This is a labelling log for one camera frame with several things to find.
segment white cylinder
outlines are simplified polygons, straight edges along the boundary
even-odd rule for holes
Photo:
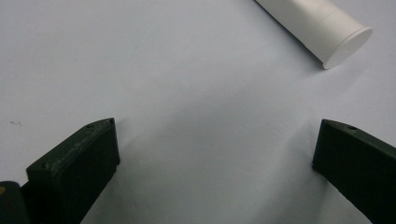
[[[342,63],[372,35],[329,0],[257,0],[322,62],[325,69]]]

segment black object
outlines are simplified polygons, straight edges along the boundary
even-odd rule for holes
[[[396,223],[396,148],[350,125],[321,122],[313,168],[374,224]]]
[[[0,182],[0,224],[80,223],[118,164],[114,119],[86,125],[30,165],[21,189]]]

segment white background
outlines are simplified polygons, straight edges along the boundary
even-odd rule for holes
[[[321,119],[396,146],[396,1],[320,62],[253,0],[0,1],[0,180],[114,117],[121,164],[82,223],[370,223],[310,165]]]

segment white plastic cap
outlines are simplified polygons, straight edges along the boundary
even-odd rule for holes
[[[304,44],[323,62],[325,69],[330,69],[355,53],[372,34],[372,28],[339,9],[319,22]]]

